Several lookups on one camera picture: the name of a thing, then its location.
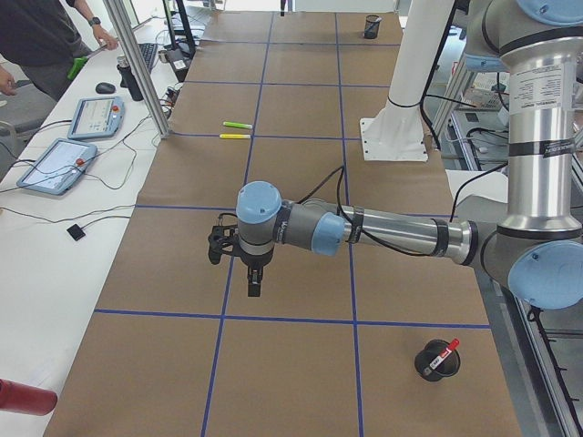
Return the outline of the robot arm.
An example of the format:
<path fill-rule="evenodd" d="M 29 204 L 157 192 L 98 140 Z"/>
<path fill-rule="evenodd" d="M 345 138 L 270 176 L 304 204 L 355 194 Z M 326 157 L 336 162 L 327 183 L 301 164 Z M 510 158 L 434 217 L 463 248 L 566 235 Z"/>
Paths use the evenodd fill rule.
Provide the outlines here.
<path fill-rule="evenodd" d="M 238 257 L 249 294 L 261 293 L 276 244 L 332 256 L 365 242 L 418 257 L 447 257 L 483 270 L 541 309 L 582 298 L 582 226 L 570 207 L 576 146 L 573 87 L 582 51 L 579 1 L 474 1 L 466 58 L 509 74 L 508 192 L 497 223 L 446 222 L 320 201 L 292 202 L 264 181 L 238 195 L 237 222 L 215 230 L 209 257 Z"/>

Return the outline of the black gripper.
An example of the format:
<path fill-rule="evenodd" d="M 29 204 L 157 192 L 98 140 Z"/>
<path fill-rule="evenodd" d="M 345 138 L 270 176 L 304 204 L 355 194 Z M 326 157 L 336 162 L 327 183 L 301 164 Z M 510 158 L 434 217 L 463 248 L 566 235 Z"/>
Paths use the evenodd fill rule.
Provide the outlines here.
<path fill-rule="evenodd" d="M 250 298 L 258 298 L 261 295 L 263 270 L 271 262 L 272 257 L 272 252 L 261 255 L 252 255 L 247 252 L 240 254 L 241 261 L 247 267 L 248 296 Z"/>

